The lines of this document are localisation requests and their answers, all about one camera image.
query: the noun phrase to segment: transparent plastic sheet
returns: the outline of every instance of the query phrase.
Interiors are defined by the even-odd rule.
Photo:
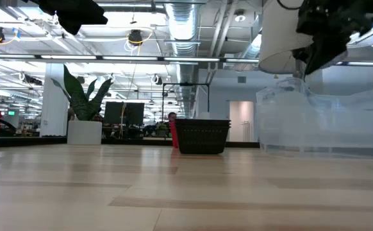
[[[259,91],[256,99],[256,125],[266,151],[272,146],[276,151],[303,155],[319,150],[331,156],[333,150],[359,148],[367,149],[367,158],[373,157],[373,90],[351,96],[317,95],[303,81],[289,78]]]

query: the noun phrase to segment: black cable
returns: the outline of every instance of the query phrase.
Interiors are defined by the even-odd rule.
[[[285,6],[285,5],[281,2],[281,0],[277,0],[277,1],[278,1],[278,4],[279,4],[282,8],[286,9],[286,10],[298,10],[298,9],[301,8],[301,7],[288,7],[288,6]]]

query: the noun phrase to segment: black metal frame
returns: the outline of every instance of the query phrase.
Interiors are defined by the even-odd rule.
[[[209,83],[163,83],[162,84],[162,121],[164,121],[164,112],[163,108],[165,103],[163,102],[165,99],[165,86],[172,85],[176,86],[179,85],[180,87],[191,87],[191,86],[206,86],[208,89],[207,96],[208,96],[208,112],[210,111],[210,84]]]

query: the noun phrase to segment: light wood floor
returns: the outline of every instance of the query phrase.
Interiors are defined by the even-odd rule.
[[[373,160],[3,148],[0,230],[372,231]]]

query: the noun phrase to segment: black basket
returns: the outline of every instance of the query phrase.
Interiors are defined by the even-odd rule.
[[[229,120],[177,119],[179,151],[182,154],[224,152],[229,123]]]

